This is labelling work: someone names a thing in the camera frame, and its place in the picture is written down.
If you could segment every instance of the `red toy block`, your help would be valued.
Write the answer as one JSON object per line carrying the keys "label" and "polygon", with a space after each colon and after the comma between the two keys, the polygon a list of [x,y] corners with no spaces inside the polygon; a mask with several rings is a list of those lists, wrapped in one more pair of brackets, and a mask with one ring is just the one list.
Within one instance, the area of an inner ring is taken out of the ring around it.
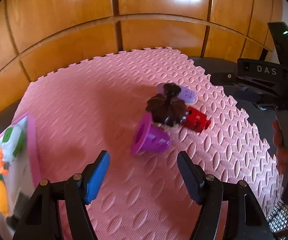
{"label": "red toy block", "polygon": [[187,107],[187,110],[188,115],[185,122],[182,123],[183,126],[199,133],[210,126],[211,121],[206,119],[207,116],[205,114],[190,106]]}

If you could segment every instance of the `textured mat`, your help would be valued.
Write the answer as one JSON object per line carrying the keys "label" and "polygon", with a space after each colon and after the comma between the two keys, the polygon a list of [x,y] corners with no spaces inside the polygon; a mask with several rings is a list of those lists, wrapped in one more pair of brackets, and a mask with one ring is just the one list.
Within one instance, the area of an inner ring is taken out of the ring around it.
{"label": "textured mat", "polygon": [[[190,200],[176,165],[181,150],[221,181],[246,180],[265,214],[280,196],[276,160],[267,152],[267,141],[260,140],[256,125],[248,123],[236,101],[209,80],[202,67],[178,50],[122,51],[32,82],[14,118],[29,112],[36,119],[41,173],[51,182],[81,172],[102,149],[110,152],[103,186],[87,207],[99,239],[188,239],[200,208]],[[130,156],[135,127],[160,82],[196,90],[193,107],[212,124],[201,134],[164,127],[173,141],[168,152]],[[222,211],[218,236],[223,234],[225,205]],[[61,216],[69,239],[63,203]]]}

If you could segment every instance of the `purple toy cup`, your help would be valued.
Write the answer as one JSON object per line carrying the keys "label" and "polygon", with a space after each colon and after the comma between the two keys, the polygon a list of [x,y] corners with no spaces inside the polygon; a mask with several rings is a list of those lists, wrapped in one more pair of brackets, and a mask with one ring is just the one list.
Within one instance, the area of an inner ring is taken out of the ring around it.
{"label": "purple toy cup", "polygon": [[136,155],[139,151],[154,153],[165,152],[171,145],[169,135],[162,129],[152,125],[152,114],[146,113],[136,128],[131,146],[131,154]]}

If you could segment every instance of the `silver mesh pattern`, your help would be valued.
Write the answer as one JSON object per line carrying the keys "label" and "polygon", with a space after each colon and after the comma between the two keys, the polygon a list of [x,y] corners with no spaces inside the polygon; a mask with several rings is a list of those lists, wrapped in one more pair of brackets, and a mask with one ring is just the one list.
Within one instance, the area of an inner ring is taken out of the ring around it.
{"label": "silver mesh pattern", "polygon": [[288,205],[280,199],[269,214],[267,221],[273,233],[288,229]]}

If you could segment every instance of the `brown flower-shaped object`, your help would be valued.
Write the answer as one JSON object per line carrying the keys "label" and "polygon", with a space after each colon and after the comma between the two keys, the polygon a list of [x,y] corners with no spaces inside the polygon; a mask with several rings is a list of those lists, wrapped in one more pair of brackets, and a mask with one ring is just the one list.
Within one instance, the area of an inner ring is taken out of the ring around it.
{"label": "brown flower-shaped object", "polygon": [[174,126],[186,120],[188,114],[184,100],[176,96],[181,92],[175,84],[165,84],[164,93],[147,101],[146,110],[152,113],[153,121]]}

